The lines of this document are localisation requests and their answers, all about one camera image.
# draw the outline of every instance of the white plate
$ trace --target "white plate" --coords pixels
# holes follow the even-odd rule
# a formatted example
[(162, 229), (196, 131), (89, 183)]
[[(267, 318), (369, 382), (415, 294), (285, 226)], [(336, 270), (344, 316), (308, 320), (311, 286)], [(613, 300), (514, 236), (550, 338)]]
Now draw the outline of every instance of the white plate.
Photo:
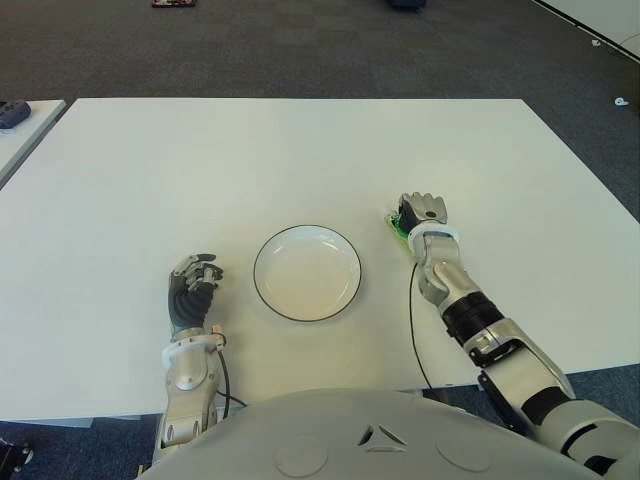
[(260, 298), (276, 313), (313, 322), (349, 305), (360, 286), (360, 259), (339, 233), (300, 225), (264, 244), (253, 280)]

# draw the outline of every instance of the robotic arm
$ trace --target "robotic arm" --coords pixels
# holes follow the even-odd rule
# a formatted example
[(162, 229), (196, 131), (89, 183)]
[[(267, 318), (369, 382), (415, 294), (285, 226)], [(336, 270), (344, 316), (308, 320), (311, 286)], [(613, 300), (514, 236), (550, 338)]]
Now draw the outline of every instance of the robotic arm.
[(560, 368), (482, 293), (462, 266), (443, 199), (404, 194), (392, 222), (408, 234), (420, 292), (482, 368), (478, 380), (503, 421), (606, 478), (638, 478), (638, 429), (577, 400)]
[(222, 269), (215, 255), (191, 255), (169, 276), (171, 343), (162, 352), (168, 405), (159, 424), (153, 462), (195, 439), (217, 422), (214, 396), (220, 383), (218, 355), (226, 344), (220, 328), (204, 331), (204, 318)]

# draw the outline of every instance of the white desk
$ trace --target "white desk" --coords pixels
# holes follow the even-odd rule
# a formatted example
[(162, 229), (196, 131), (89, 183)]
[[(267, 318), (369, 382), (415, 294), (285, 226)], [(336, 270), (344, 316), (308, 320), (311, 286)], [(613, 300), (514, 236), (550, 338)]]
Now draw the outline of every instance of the white desk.
[[(472, 277), (561, 368), (639, 361), (638, 223), (519, 100), (80, 100), (0, 191), (0, 418), (162, 411), (167, 276), (194, 252), (225, 269), (209, 321), (235, 395), (423, 385), (412, 262), (383, 221), (416, 190), (445, 197)], [(305, 223), (363, 267), (313, 324), (252, 281), (263, 242)], [(414, 295), (434, 385), (475, 382)]]
[(0, 130), (0, 188), (53, 126), (63, 100), (28, 102), (31, 115), (10, 130)]

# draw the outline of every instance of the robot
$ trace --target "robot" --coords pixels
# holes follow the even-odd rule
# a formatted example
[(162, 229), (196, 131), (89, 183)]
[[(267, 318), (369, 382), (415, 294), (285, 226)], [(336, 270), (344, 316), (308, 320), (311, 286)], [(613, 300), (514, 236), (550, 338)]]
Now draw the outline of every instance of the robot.
[[(359, 389), (289, 394), (218, 422), (226, 337), (203, 325), (223, 272), (215, 256), (194, 255), (170, 275), (169, 401), (144, 478), (640, 478), (640, 430), (576, 399), (558, 366), (483, 294), (461, 263), (443, 199), (403, 194), (390, 225), (508, 429), (415, 395)], [(228, 383), (226, 391), (225, 417)]]

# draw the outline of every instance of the gray carpet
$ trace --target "gray carpet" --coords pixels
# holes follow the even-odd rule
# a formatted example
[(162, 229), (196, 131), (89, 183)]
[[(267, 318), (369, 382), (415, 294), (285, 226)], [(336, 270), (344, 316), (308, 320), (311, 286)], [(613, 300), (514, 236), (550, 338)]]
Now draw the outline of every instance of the gray carpet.
[[(384, 0), (20, 0), (0, 2), (0, 21), (0, 97), (523, 98), (640, 218), (640, 67), (529, 0), (432, 0), (419, 13)], [(638, 372), (571, 380), (637, 424)], [(498, 421), (474, 388), (440, 397)], [(126, 479), (150, 461), (154, 421), (0, 423), (0, 436), (36, 446), (18, 480)]]

